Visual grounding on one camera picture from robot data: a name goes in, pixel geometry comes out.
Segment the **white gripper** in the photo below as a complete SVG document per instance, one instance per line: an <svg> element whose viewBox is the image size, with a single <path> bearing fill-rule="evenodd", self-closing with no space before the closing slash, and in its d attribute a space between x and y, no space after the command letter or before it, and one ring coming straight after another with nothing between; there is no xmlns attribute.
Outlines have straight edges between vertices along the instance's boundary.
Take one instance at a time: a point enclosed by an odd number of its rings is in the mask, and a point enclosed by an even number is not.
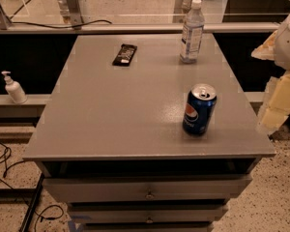
<svg viewBox="0 0 290 232"><path fill-rule="evenodd" d="M290 115L290 15L267 40L251 52L260 60L275 60L286 70L280 78L271 77L259 108L257 130L270 135L277 131Z"/></svg>

